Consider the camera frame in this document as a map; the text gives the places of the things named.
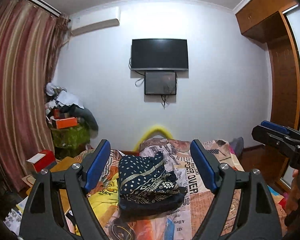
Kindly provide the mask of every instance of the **pile of clothes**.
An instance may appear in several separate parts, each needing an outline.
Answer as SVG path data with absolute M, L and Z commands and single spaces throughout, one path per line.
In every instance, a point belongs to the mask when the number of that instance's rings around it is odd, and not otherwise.
M 154 157 L 124 156 L 119 162 L 121 217 L 151 216 L 175 210 L 187 193 L 173 171 L 164 168 L 162 152 Z

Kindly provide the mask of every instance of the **person's hand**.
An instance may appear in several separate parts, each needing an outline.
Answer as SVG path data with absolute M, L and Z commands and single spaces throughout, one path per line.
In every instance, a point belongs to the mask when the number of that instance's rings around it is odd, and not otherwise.
M 299 170 L 294 170 L 292 177 L 294 178 L 291 183 L 291 191 L 288 196 L 288 200 L 285 206 L 285 212 L 289 215 L 292 211 L 298 209 L 298 200 L 300 199 L 300 190 L 298 188 L 297 179 L 298 179 Z

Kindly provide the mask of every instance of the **metal bolt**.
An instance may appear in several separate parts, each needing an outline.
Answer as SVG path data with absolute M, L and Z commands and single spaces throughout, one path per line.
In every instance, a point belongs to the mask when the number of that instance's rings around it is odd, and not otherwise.
M 40 171 L 40 173 L 41 173 L 42 175 L 47 174 L 47 173 L 48 173 L 48 169 L 44 168 L 44 169 L 42 169 L 42 170 Z
M 260 170 L 259 169 L 252 169 L 252 172 L 256 175 L 260 174 Z
M 72 164 L 72 169 L 74 169 L 74 170 L 77 170 L 78 168 L 80 168 L 80 163 L 74 163 L 74 164 Z
M 226 164 L 226 163 L 221 163 L 220 168 L 223 169 L 223 170 L 227 170 L 229 168 L 229 165 Z

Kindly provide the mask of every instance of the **white wall-mounted air conditioner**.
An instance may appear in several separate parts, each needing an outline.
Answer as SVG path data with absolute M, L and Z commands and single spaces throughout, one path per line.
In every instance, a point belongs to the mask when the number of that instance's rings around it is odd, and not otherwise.
M 71 19 L 71 33 L 76 36 L 103 28 L 119 26 L 120 14 L 119 7 L 111 7 L 73 18 Z

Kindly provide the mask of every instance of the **yellow hose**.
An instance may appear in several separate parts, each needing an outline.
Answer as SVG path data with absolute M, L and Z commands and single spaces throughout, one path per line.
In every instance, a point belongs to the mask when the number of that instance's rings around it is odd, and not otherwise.
M 149 139 L 150 136 L 155 132 L 162 133 L 162 135 L 164 135 L 167 139 L 173 139 L 172 134 L 166 128 L 164 128 L 163 126 L 160 126 L 160 125 L 154 125 L 141 137 L 141 139 L 138 141 L 138 143 L 134 147 L 133 151 L 137 152 L 139 150 L 140 143 Z

